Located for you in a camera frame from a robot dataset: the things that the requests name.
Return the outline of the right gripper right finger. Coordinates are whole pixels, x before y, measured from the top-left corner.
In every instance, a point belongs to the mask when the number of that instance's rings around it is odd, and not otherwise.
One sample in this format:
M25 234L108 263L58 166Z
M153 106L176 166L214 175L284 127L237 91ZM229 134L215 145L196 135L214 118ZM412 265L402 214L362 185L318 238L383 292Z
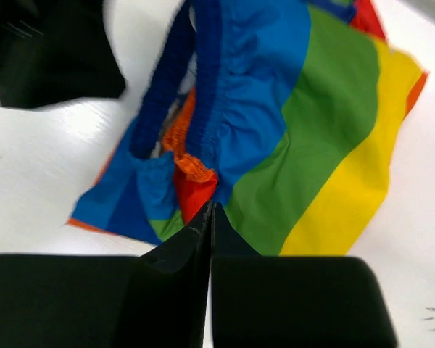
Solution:
M215 347L396 347L378 280L356 257L258 254L221 204L211 220Z

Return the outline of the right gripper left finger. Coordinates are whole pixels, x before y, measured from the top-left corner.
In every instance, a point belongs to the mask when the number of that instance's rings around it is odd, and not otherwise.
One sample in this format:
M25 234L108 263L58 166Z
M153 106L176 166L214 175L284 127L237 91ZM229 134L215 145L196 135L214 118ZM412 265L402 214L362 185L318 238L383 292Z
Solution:
M0 254L0 347L201 347L211 215L140 257Z

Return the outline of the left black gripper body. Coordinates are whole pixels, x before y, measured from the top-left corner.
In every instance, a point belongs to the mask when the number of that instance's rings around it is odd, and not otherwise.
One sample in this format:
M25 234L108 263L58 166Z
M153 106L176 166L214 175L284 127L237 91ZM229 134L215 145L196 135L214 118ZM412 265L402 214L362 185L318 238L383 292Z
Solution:
M1 106L118 99L125 88L105 30L103 1L0 0Z

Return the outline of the rainbow striped shorts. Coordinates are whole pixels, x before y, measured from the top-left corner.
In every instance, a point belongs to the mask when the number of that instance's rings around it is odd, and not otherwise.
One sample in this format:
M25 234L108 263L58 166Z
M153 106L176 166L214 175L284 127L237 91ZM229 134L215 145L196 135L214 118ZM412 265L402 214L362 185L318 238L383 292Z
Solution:
M427 75L369 1L184 1L70 225L161 244L208 201L263 255L344 255Z

